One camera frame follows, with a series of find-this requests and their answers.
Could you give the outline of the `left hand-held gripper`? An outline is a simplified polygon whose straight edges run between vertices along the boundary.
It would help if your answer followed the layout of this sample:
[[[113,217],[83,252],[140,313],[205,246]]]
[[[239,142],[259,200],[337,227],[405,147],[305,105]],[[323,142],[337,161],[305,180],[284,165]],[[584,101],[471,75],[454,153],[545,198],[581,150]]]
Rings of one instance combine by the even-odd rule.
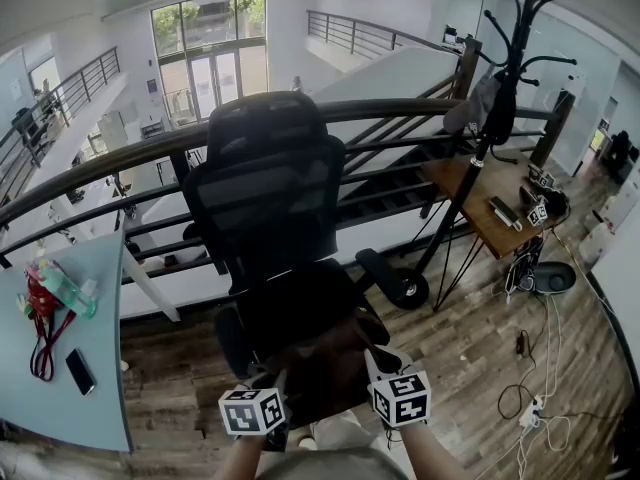
[[[249,387],[270,387],[271,373],[262,364],[251,363]],[[274,388],[235,389],[218,400],[225,430],[234,438],[264,437],[265,451],[284,451],[288,439],[287,413],[280,394],[285,393],[288,371],[283,368]]]

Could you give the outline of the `person's left forearm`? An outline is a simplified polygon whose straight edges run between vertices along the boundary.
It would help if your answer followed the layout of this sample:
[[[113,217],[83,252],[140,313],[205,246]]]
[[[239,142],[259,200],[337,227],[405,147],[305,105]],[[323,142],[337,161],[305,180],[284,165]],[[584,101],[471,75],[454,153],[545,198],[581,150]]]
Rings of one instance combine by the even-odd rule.
[[[255,480],[265,436],[239,436],[213,480]]]

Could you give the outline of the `distant black balcony railing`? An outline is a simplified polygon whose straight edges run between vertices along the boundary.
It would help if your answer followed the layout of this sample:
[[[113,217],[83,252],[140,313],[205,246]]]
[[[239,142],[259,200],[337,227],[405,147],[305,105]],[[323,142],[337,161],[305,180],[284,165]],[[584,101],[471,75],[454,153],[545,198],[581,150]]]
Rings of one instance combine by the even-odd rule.
[[[60,135],[119,73],[117,48],[112,47],[50,90],[59,101],[54,117],[43,118],[36,98],[33,106],[17,111],[11,126],[0,137],[0,207],[26,190],[27,182]]]
[[[423,47],[429,50],[453,54],[455,49],[431,43],[409,33],[351,18],[321,11],[307,11],[307,34],[324,43],[338,46],[349,52],[372,60],[385,53],[404,47]]]

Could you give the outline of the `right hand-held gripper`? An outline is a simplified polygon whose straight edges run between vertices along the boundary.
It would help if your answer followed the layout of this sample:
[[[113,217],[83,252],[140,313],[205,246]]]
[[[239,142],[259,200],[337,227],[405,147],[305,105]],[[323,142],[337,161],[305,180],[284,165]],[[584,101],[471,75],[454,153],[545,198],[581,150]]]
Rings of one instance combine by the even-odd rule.
[[[425,422],[431,411],[431,386],[424,370],[395,348],[376,345],[364,351],[373,410],[388,427]]]

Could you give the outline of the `black metal railing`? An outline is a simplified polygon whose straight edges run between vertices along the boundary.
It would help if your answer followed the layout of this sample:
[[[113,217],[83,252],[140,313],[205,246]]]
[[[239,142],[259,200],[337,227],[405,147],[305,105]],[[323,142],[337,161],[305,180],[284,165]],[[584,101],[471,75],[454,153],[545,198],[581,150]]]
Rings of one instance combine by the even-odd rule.
[[[257,123],[257,118],[249,116],[245,110],[238,110],[243,102],[249,103],[249,109],[258,108],[258,114],[262,108],[266,108],[266,103],[261,102],[266,96],[282,96],[293,93],[264,93],[249,98],[236,100],[225,104],[222,109],[222,130],[236,133],[244,126],[248,119],[249,124]],[[574,106],[575,97],[567,91],[561,91],[555,107],[552,110],[542,110],[534,108],[518,107],[515,117],[544,120],[548,122],[560,121],[568,116]],[[395,118],[413,117],[434,117],[444,115],[450,109],[466,103],[467,100],[438,99],[438,98],[397,98],[397,99],[369,99],[369,100],[349,100],[328,102],[315,105],[317,120],[325,124],[351,122],[360,120],[375,120],[380,123],[393,120]],[[0,208],[0,227],[9,224],[12,220],[21,217],[44,204],[48,204],[58,196],[65,195],[66,192],[80,188],[86,183],[92,182],[113,174],[116,171],[135,167],[146,162],[157,160],[169,156],[181,157],[182,154],[191,149],[207,145],[209,124],[201,124],[184,128],[174,132],[167,132],[155,138],[142,141],[134,145],[126,146],[112,153],[108,153],[98,159],[91,160],[80,167],[66,171],[19,196],[9,204]],[[361,151],[389,149],[392,147],[406,147],[410,145],[420,145],[426,143],[427,139],[398,139],[381,142],[357,143],[348,142],[346,149],[350,153],[360,153]],[[13,244],[0,249],[0,267],[10,268],[11,262],[6,258],[6,254],[19,250],[41,238],[55,234],[62,229],[71,228],[86,221],[92,220],[102,215],[110,214],[116,210],[123,209],[131,204],[138,204],[158,199],[165,195],[178,192],[178,182],[163,186],[158,189],[150,189],[140,194],[122,199],[113,203],[99,206],[93,210],[86,211],[74,217],[67,218],[33,233]]]

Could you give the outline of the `person's gray shirt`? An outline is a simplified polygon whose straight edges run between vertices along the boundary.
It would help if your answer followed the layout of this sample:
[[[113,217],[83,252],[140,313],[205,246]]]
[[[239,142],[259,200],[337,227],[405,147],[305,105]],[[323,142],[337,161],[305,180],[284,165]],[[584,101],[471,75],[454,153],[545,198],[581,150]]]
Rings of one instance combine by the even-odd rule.
[[[299,450],[265,454],[255,480],[410,480],[388,456],[374,448]]]

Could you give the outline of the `black coat rack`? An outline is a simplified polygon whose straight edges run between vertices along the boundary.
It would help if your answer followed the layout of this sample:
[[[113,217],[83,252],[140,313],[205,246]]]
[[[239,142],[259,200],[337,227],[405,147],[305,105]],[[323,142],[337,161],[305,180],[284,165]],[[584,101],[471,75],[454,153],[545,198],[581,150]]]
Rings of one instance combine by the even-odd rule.
[[[534,86],[539,84],[537,80],[525,79],[523,77],[523,73],[529,65],[540,61],[557,63],[561,63],[563,61],[559,57],[548,55],[532,57],[527,61],[523,59],[534,18],[544,5],[553,1],[556,0],[514,0],[516,6],[516,20],[510,37],[505,34],[491,11],[486,10],[484,12],[484,16],[491,22],[505,43],[506,59],[501,63],[494,63],[483,53],[479,53],[478,56],[486,60],[489,64],[489,68],[494,68],[494,74],[499,70],[506,71],[502,89],[504,91],[514,91],[515,98],[517,95],[517,85],[520,82]],[[429,297],[429,285],[423,277],[423,272],[434,257],[445,237],[445,234],[453,230],[456,215],[463,209],[463,205],[484,166],[485,156],[487,152],[495,146],[492,143],[492,139],[490,137],[483,136],[477,131],[476,127],[472,130],[472,133],[479,139],[479,148],[475,155],[469,160],[468,168],[464,172],[464,176],[460,181],[457,191],[451,199],[449,208],[444,214],[436,232],[431,236],[428,246],[421,256],[417,266],[412,271],[413,279],[405,282],[404,301],[408,304],[408,308],[410,310],[419,308],[427,301]]]

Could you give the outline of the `white and black device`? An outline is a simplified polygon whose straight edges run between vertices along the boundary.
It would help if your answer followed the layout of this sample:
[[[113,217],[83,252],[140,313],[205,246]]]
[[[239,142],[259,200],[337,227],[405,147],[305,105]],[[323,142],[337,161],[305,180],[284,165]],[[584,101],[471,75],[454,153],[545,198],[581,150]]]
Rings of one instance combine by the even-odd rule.
[[[507,227],[512,228],[517,232],[521,232],[523,230],[523,226],[519,220],[519,216],[501,198],[499,198],[498,196],[493,196],[490,198],[489,204],[493,208],[496,216]]]

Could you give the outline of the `light blue table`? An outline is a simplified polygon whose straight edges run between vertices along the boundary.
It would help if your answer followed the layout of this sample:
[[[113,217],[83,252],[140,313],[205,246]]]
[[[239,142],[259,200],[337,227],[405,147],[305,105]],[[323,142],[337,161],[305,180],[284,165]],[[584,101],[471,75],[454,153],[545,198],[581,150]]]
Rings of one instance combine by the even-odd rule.
[[[34,377],[29,368],[36,343],[33,323],[19,310],[17,299],[27,289],[25,264],[0,270],[0,419],[66,443],[129,452],[120,366],[119,303],[123,235],[103,235],[51,253],[76,282],[97,283],[97,312],[79,316],[53,349],[51,382]],[[95,382],[83,396],[65,359],[78,349]]]

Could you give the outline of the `large glass window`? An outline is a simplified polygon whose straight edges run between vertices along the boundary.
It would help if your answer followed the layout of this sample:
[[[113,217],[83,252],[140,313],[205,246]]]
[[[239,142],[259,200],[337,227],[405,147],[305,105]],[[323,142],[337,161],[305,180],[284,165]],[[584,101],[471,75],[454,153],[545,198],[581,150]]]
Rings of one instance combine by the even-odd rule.
[[[268,90],[266,0],[188,0],[151,11],[164,100],[173,124]]]

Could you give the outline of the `black mesh office chair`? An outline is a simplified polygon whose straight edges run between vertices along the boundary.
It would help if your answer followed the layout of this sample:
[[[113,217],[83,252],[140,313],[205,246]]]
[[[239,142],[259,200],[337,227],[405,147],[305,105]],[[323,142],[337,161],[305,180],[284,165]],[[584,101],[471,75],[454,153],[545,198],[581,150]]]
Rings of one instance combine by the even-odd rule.
[[[210,115],[207,157],[185,177],[193,228],[230,278],[231,310],[217,318],[225,358],[240,379],[287,347],[313,341],[367,309],[377,286],[414,310],[426,280],[364,249],[353,281],[336,260],[344,143],[311,98],[293,91],[244,97]]]

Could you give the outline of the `idle hand-held gripper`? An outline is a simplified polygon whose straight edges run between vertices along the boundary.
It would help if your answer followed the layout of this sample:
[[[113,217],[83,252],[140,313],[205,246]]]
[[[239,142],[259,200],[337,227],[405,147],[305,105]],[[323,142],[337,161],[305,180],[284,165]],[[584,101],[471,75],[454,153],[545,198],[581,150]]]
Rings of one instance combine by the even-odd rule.
[[[540,189],[549,190],[554,188],[554,177],[533,163],[528,164],[528,178],[533,186]]]
[[[519,189],[520,205],[532,226],[541,226],[548,218],[546,199],[525,186]]]

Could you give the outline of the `gray round floor device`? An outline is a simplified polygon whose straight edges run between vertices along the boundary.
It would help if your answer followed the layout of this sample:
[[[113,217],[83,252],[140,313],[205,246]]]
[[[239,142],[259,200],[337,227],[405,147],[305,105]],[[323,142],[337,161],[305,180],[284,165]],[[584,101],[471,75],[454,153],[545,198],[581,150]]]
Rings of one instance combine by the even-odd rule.
[[[575,285],[576,279],[575,270],[567,263],[540,262],[533,271],[533,291],[542,295],[562,294]]]

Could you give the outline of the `brown wooden side desk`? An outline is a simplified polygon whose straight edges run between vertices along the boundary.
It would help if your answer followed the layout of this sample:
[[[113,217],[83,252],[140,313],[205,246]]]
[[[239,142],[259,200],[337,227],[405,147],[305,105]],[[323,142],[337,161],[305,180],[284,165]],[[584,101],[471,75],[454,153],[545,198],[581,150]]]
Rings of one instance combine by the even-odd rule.
[[[529,184],[530,159],[518,149],[506,150],[503,154],[514,162],[504,163],[489,156],[480,163],[473,155],[466,155],[424,165],[425,174],[447,197],[450,205],[418,262],[417,270],[425,271],[440,245],[455,239],[458,217],[464,219],[463,223],[470,228],[474,238],[466,257],[452,275],[448,273],[450,256],[445,256],[441,278],[449,279],[450,284],[439,286],[434,302],[436,311],[442,308],[481,252],[488,252],[497,260],[503,259],[559,222],[555,217],[537,226],[528,221],[520,206],[519,189]]]

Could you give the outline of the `white desk with black edge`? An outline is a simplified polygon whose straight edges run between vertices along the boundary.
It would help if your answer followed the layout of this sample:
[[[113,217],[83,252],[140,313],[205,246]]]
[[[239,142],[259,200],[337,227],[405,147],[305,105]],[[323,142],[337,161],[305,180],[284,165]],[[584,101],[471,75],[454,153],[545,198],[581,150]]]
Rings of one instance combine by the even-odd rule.
[[[617,234],[588,277],[609,307],[633,387],[616,434],[617,465],[622,480],[640,480],[640,232]]]

